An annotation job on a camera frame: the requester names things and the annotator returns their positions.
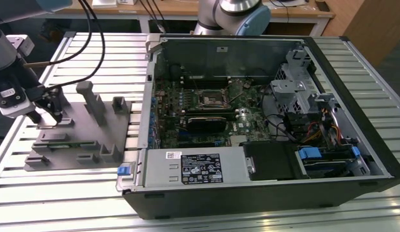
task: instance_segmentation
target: wooden table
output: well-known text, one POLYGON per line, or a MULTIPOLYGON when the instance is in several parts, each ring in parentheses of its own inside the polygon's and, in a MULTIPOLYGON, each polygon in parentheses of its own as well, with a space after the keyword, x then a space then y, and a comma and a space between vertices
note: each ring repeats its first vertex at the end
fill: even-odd
MULTIPOLYGON (((75 3, 70 8, 59 11, 55 14, 44 14, 40 17, 86 18, 79 1, 74 0, 74 2, 75 3)), ((166 20, 198 20, 198 3, 179 0, 158 0, 156 3, 166 20)), ((316 7, 315 0, 310 1, 310 6, 316 7)), ((138 19, 140 21, 142 32, 151 32, 148 27, 148 21, 151 18, 140 2, 138 2, 136 5, 119 4, 118 8, 95 9, 95 12, 102 19, 138 19)), ((311 36, 320 36, 329 19, 333 17, 335 14, 332 12, 323 12, 317 8, 316 10, 307 10, 302 7, 291 7, 288 12, 284 8, 272 10, 271 22, 313 24, 311 36)))

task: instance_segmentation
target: motherboard chip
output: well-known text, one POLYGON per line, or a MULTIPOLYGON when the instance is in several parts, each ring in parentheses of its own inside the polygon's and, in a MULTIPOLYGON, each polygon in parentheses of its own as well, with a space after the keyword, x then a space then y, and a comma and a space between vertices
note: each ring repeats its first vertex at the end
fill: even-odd
POLYGON ((228 108, 226 95, 222 91, 203 91, 199 95, 200 106, 204 108, 228 108))

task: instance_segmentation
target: power supply label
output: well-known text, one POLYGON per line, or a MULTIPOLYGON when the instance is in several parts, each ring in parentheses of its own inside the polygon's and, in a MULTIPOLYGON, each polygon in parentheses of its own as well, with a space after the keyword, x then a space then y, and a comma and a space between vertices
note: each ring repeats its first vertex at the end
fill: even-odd
POLYGON ((220 154, 182 155, 182 183, 223 183, 220 154))

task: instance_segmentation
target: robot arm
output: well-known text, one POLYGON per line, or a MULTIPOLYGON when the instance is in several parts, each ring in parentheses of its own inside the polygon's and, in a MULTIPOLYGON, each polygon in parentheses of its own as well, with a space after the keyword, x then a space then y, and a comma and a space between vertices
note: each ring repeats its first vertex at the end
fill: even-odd
POLYGON ((271 10, 262 0, 202 0, 196 35, 262 35, 271 10))
MULTIPOLYGON (((0 24, 54 13, 71 5, 72 0, 0 0, 0 24)), ((50 96, 56 94, 54 99, 47 101, 39 98, 38 93, 43 86, 34 71, 23 67, 24 63, 22 55, 0 30, 0 112, 8 117, 28 115, 32 121, 39 123, 40 115, 35 111, 38 106, 60 121, 56 108, 59 103, 54 99, 62 94, 56 90, 50 93, 50 96)))

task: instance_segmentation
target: motherboard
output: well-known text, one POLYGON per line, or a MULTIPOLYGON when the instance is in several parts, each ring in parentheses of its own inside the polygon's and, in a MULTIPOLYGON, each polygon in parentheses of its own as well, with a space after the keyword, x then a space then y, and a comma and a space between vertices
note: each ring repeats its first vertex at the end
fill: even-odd
POLYGON ((270 140, 260 106, 267 88, 247 78, 228 78, 218 84, 196 79, 158 81, 159 147, 239 146, 270 140))

